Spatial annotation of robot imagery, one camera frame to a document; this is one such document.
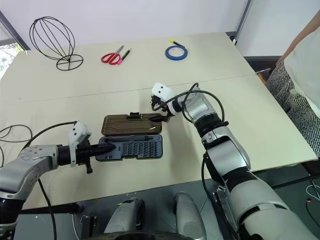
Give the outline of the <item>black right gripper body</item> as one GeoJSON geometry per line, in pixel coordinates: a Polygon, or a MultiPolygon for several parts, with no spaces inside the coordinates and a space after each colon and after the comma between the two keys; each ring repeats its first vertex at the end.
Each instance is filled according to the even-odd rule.
{"type": "Polygon", "coordinates": [[[170,118],[174,115],[172,103],[164,103],[163,101],[159,101],[157,103],[157,106],[160,107],[162,112],[164,112],[164,115],[162,115],[161,117],[162,121],[168,123],[170,121],[170,118]]]}

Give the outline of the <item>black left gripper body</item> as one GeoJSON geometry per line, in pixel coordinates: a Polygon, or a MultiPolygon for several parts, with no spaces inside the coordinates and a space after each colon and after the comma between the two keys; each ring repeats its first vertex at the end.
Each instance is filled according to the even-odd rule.
{"type": "Polygon", "coordinates": [[[91,167],[90,158],[93,157],[94,150],[97,148],[96,144],[91,145],[89,140],[85,140],[84,143],[77,145],[76,153],[76,164],[78,166],[84,165],[86,167],[86,173],[91,174],[93,169],[91,167]]]}

